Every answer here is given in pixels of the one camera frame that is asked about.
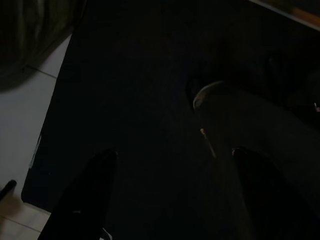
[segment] black rug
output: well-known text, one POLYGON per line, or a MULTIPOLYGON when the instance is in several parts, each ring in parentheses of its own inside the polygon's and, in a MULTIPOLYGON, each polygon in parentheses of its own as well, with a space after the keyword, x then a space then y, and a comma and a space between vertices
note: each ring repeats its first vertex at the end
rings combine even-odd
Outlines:
POLYGON ((312 34, 245 0, 89 0, 23 201, 51 211, 93 155, 115 148, 105 227, 116 239, 236 239, 186 81, 214 71, 217 44, 227 36, 236 46, 227 57, 253 69, 253 85, 264 90, 259 59, 312 34))

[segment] leg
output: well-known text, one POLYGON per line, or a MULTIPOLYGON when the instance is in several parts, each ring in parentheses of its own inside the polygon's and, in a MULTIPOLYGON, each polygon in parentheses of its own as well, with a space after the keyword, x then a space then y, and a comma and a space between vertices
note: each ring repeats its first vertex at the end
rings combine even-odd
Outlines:
POLYGON ((269 160, 320 217, 320 135, 255 95, 216 84, 198 94, 195 112, 213 148, 235 221, 244 236, 251 222, 232 148, 245 147, 269 160))

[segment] gray pants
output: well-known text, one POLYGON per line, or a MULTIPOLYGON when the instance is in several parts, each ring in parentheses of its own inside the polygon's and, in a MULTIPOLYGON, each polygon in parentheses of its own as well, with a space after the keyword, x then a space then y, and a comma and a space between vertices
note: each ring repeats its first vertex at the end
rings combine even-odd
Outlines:
POLYGON ((320 217, 320 134, 290 112, 220 83, 201 94, 195 111, 212 148, 221 184, 243 239, 254 239, 232 149, 269 160, 320 217))

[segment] white tile floor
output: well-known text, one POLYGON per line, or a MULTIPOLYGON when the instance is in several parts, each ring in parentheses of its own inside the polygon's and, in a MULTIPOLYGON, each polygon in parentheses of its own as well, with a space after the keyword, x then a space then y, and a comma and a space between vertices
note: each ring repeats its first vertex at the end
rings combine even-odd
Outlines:
POLYGON ((27 67, 22 85, 0 91, 0 188, 17 181, 0 202, 0 240, 36 240, 48 220, 48 212, 22 202, 21 192, 69 40, 38 70, 27 67))

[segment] black pants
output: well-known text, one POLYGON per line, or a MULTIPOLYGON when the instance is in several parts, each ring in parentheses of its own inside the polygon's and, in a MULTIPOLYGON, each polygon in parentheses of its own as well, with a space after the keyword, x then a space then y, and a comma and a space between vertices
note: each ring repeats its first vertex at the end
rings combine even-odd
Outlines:
POLYGON ((233 148, 244 147, 270 161, 320 217, 320 134, 290 112, 226 83, 195 109, 208 142, 233 218, 244 239, 254 239, 233 148))

